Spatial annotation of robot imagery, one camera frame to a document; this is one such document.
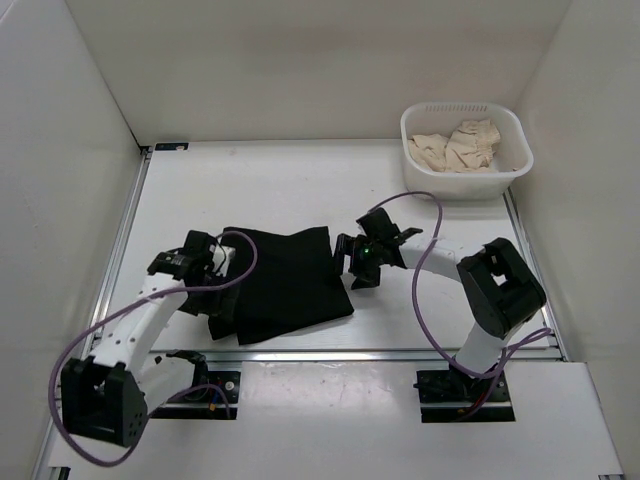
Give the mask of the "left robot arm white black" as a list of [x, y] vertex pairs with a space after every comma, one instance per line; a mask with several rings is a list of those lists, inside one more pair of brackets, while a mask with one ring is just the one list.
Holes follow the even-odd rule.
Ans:
[[166, 402], [224, 400], [221, 387], [209, 381], [202, 354], [151, 351], [177, 312], [215, 316], [226, 310], [226, 300], [255, 268], [257, 248], [249, 241], [249, 265], [232, 272], [236, 250], [223, 243], [231, 235], [189, 231], [181, 247], [156, 255], [134, 302], [103, 320], [109, 330], [85, 357], [61, 355], [53, 371], [61, 434], [134, 447]]

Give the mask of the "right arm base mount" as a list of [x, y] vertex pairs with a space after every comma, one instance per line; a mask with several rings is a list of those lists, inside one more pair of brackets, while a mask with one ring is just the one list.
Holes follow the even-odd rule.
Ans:
[[475, 379], [453, 367], [418, 370], [413, 387], [418, 392], [423, 424], [516, 420], [504, 373], [497, 379]]

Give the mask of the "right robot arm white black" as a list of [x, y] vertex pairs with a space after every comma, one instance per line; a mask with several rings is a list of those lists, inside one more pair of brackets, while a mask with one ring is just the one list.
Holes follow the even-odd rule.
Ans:
[[495, 387], [517, 350], [550, 335], [550, 329], [540, 328], [519, 342], [512, 340], [546, 305], [547, 297], [509, 240], [498, 237], [469, 249], [416, 227], [402, 230], [383, 208], [357, 223], [360, 234], [340, 234], [334, 250], [336, 270], [353, 276], [352, 289], [378, 287], [384, 266], [411, 271], [414, 308], [419, 306], [418, 281], [423, 272], [462, 286], [474, 324], [458, 352], [443, 356], [449, 365], [443, 393], [470, 400], [486, 383]]

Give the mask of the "black trousers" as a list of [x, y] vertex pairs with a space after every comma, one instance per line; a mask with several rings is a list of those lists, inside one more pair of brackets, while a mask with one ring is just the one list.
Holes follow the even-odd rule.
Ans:
[[340, 275], [334, 270], [329, 228], [315, 226], [281, 235], [241, 227], [227, 227], [221, 243], [235, 249], [230, 277], [255, 268], [236, 286], [232, 314], [210, 317], [209, 333], [220, 340], [236, 335], [240, 345], [266, 341], [354, 313]]

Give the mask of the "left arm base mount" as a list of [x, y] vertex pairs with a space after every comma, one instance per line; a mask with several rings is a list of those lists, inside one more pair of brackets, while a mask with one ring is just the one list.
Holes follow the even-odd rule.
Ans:
[[190, 350], [174, 350], [153, 358], [151, 392], [167, 393], [154, 409], [155, 419], [235, 420], [241, 390], [239, 368], [219, 367], [206, 356]]

